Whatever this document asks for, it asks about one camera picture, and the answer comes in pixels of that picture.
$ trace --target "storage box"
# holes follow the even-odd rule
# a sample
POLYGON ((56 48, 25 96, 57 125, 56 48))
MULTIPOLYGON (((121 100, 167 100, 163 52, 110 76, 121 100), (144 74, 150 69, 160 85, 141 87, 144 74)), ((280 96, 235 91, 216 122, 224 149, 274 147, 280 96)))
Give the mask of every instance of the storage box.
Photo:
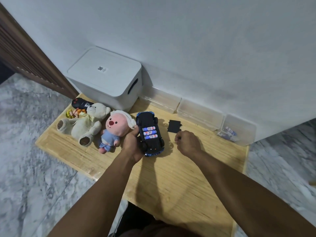
POLYGON ((219 129, 224 118, 222 113, 186 99, 181 100, 177 113, 180 117, 211 131, 219 129))
POLYGON ((181 101, 180 97, 171 95, 151 86, 143 86, 139 98, 148 104, 154 105, 172 114, 175 112, 181 101))
POLYGON ((235 142, 237 145, 246 146, 254 142, 256 126, 250 122, 228 114, 217 135, 235 142))
POLYGON ((87 97, 113 109, 129 111, 142 87, 141 69, 135 60, 91 47, 64 75, 87 97))

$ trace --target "pink plush toy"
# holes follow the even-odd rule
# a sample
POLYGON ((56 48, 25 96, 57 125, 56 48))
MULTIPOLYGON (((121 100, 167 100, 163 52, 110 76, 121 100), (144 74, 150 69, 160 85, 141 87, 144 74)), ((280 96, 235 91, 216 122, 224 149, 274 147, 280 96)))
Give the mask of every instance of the pink plush toy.
POLYGON ((120 137, 126 135, 129 129, 134 129, 136 121, 124 111, 112 111, 106 121, 106 129, 101 131, 99 153, 110 151, 112 146, 118 146, 120 137))

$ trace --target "teddy bear head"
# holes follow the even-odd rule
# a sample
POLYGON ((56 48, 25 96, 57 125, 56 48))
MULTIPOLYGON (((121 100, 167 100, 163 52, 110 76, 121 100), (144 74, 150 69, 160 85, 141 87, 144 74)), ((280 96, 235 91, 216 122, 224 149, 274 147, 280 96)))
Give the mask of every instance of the teddy bear head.
POLYGON ((112 111, 106 121, 106 129, 117 136, 126 135, 135 125, 135 120, 124 111, 112 111))
POLYGON ((102 103, 94 103, 87 107, 87 114, 100 120, 103 120, 110 111, 111 109, 102 103))

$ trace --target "aa battery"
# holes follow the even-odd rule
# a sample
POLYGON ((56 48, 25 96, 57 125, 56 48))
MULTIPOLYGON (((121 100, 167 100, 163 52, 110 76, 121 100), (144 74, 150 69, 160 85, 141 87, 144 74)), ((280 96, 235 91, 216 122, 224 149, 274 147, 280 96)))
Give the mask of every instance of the aa battery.
POLYGON ((145 128, 143 128, 143 131, 153 131, 153 130, 155 130, 155 129, 156 129, 156 127, 151 126, 151 127, 145 127, 145 128))
POLYGON ((154 139, 154 138, 157 138, 158 137, 158 135, 146 135, 145 136, 145 139, 147 140, 147 139, 154 139))
POLYGON ((157 131, 146 131, 144 132, 144 135, 152 135, 152 134, 156 134, 157 131))

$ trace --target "wooden tabletop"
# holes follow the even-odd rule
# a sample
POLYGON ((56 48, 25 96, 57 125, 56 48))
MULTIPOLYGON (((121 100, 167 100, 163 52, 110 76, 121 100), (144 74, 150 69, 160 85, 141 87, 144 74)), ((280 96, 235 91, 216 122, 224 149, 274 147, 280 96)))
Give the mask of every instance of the wooden tabletop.
MULTIPOLYGON (((80 97, 90 100, 82 94, 80 97)), ((100 136, 96 136, 91 146, 84 148, 71 136, 57 132, 57 122, 65 117, 69 108, 71 105, 35 144, 88 177, 98 180, 121 151, 121 147, 102 155, 98 153, 97 144, 100 136)), ((231 236, 234 232, 233 219, 200 169, 178 151, 174 142, 176 134, 167 132, 168 123, 170 119, 181 121, 181 129, 195 133, 207 153, 240 172, 244 171, 248 147, 226 141, 210 130, 179 118, 177 114, 170 114, 137 100, 130 114, 136 117, 141 111, 153 111, 158 117, 165 150, 156 158, 144 157, 133 167, 123 198, 156 219, 180 225, 203 236, 231 236)))

